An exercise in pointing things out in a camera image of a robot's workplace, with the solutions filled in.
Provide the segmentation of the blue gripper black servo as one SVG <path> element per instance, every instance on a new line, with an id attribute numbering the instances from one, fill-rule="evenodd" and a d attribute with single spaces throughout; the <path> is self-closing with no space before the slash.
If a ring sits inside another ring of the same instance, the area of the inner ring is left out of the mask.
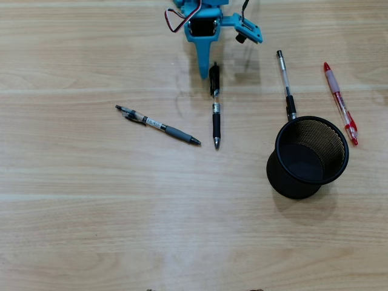
<path id="1" fill-rule="evenodd" d="M 184 24 L 188 42 L 196 48 L 199 74 L 206 79 L 209 74 L 210 48 L 220 34 L 220 5 L 202 5 L 201 9 Z"/>

